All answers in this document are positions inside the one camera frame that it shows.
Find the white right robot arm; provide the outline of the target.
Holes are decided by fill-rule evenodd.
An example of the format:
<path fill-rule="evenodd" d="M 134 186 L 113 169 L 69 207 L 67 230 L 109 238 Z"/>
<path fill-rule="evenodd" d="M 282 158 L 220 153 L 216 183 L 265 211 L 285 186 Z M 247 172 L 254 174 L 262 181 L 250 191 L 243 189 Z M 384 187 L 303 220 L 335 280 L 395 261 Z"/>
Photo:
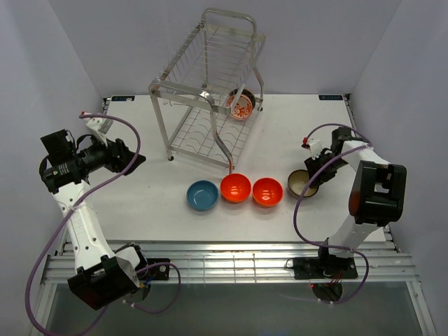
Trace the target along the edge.
<path fill-rule="evenodd" d="M 371 142 L 346 125 L 334 125 L 330 147 L 307 135 L 302 147 L 311 156 L 305 160 L 309 180 L 304 189 L 318 188 L 348 165 L 356 175 L 351 188 L 349 215 L 335 234 L 316 242 L 314 258 L 294 258 L 295 279 L 355 279 L 354 256 L 366 238 L 379 228 L 400 219 L 405 200 L 407 170 L 376 154 Z"/>

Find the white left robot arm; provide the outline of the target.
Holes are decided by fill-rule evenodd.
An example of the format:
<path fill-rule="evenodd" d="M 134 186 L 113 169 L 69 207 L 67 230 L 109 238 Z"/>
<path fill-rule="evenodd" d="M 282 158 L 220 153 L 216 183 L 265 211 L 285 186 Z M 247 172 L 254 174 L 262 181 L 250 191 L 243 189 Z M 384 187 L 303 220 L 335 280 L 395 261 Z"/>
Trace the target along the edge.
<path fill-rule="evenodd" d="M 90 191 L 90 173 L 105 168 L 113 173 L 132 173 L 145 157 L 131 151 L 121 139 L 101 142 L 91 138 L 83 150 L 65 129 L 41 137 L 48 154 L 39 167 L 41 180 L 69 217 L 69 231 L 75 256 L 75 275 L 69 278 L 71 292 L 94 310 L 125 298 L 141 302 L 151 291 L 151 281 L 163 277 L 149 269 L 138 244 L 128 243 L 113 250 L 106 241 L 90 202 L 76 201 Z"/>

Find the white orange patterned bowl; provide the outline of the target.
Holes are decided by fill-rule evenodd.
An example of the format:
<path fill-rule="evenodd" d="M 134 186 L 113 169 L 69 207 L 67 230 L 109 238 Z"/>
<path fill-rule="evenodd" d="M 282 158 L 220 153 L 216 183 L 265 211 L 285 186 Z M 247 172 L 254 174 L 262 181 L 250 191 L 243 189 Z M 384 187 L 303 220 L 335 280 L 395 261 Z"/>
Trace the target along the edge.
<path fill-rule="evenodd" d="M 253 93 L 243 89 L 230 115 L 236 120 L 246 120 L 251 116 L 255 105 L 256 98 Z"/>

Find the brown cream-inside bowl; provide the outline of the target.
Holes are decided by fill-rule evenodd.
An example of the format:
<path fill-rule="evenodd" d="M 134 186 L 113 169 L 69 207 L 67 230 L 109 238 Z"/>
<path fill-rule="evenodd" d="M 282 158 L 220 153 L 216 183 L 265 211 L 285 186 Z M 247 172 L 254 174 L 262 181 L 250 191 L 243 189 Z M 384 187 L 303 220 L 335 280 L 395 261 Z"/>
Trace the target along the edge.
<path fill-rule="evenodd" d="M 292 171 L 287 180 L 287 186 L 289 193 L 295 198 L 298 198 L 304 190 L 306 184 L 309 181 L 309 174 L 307 170 L 298 169 Z"/>

